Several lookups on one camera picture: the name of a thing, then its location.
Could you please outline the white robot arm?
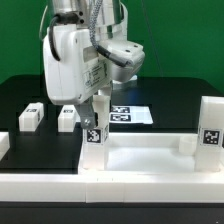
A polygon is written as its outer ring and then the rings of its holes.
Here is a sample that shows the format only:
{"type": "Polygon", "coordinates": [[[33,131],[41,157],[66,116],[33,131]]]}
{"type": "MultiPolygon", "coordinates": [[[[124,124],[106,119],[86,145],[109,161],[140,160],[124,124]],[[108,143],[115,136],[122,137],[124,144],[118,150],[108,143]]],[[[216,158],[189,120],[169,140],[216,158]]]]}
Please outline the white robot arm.
{"type": "Polygon", "coordinates": [[[84,129],[98,126],[93,96],[113,76],[132,67],[118,52],[123,42],[120,0],[48,0],[51,20],[43,40],[47,94],[72,105],[84,129]]]}

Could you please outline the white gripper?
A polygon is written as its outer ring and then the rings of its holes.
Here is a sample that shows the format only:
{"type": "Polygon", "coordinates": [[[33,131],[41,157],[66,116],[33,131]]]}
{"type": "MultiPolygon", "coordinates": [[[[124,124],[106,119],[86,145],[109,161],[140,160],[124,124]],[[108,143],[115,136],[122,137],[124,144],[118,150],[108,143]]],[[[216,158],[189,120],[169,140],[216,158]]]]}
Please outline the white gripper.
{"type": "Polygon", "coordinates": [[[48,37],[43,44],[48,97],[55,105],[78,105],[81,127],[94,129],[96,115],[87,99],[109,83],[105,60],[92,46],[88,29],[62,25],[55,26],[53,34],[59,61],[52,56],[48,37]]]}

